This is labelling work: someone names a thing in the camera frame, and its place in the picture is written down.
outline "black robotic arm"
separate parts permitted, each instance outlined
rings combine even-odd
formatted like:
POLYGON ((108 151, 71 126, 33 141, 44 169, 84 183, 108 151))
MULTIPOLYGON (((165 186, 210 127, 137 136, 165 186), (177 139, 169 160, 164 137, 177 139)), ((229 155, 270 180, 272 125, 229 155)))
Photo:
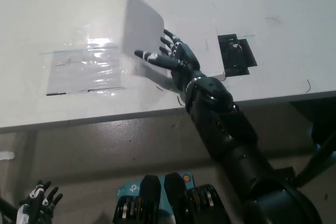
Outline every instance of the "black robotic arm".
POLYGON ((280 177, 260 152, 256 132, 223 84, 200 71, 187 44, 167 30, 164 33, 170 38, 161 38, 169 48, 160 47, 164 55, 134 53, 171 70, 211 158, 222 165, 245 207, 245 223, 322 223, 311 201, 280 177))

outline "white tabletop surface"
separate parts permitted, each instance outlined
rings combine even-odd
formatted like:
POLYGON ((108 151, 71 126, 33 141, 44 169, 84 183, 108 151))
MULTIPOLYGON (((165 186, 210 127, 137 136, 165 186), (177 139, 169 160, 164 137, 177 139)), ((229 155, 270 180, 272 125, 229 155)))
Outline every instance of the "white tabletop surface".
MULTIPOLYGON (((258 66, 249 68, 250 75, 223 82, 237 102, 290 101, 336 90, 336 0, 144 1, 165 22, 214 18, 219 35, 247 38, 258 66)), ((144 77, 132 77, 132 88, 115 95, 45 96, 48 66, 41 53, 76 40, 88 26, 97 28, 90 36, 118 40, 125 5, 126 0, 0 0, 0 132, 182 108, 175 92, 161 91, 144 77)))

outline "transparent plastic film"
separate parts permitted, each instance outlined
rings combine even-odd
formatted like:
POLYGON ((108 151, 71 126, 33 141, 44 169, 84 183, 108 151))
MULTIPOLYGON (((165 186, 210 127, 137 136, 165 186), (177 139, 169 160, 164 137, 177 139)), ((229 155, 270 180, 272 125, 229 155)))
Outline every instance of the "transparent plastic film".
POLYGON ((52 52, 46 95, 122 89, 119 45, 109 38, 87 42, 80 49, 52 52))

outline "robotic hand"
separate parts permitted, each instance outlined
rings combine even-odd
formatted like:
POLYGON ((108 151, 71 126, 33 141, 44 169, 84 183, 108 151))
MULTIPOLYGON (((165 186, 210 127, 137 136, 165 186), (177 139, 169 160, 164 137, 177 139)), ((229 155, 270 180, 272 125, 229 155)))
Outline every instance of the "robotic hand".
POLYGON ((63 194, 54 195, 58 191, 55 187, 47 197, 45 192, 50 186, 50 182, 45 184, 41 180, 37 182, 36 188, 31 191, 25 200, 19 202, 20 208, 17 211, 17 224, 51 224, 54 217, 54 209, 62 199, 63 194))
POLYGON ((161 38, 169 47, 160 47, 163 55, 140 50, 134 54, 171 70, 176 87, 186 93, 186 110, 210 156, 222 165, 243 203, 245 223, 322 223, 311 201, 280 177, 260 152, 257 134, 223 84, 200 71, 187 44, 167 30, 164 34, 170 40, 161 38))

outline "concrete floor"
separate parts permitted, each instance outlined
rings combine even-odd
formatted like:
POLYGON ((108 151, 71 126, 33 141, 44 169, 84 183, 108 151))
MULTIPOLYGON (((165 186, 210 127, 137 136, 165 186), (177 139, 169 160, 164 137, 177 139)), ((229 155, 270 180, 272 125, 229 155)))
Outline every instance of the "concrete floor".
MULTIPOLYGON (((289 104, 244 111, 274 167, 293 166, 299 172, 313 148, 311 124, 289 104)), ((1 195, 12 204, 25 198, 38 179, 60 187, 64 198, 54 223, 111 223, 118 187, 144 174, 174 171, 192 172, 197 185, 213 184, 232 222, 242 223, 237 197, 187 114, 3 134, 0 151, 16 155, 0 161, 1 195)), ((336 218, 335 178, 332 167, 302 188, 327 224, 336 218)))

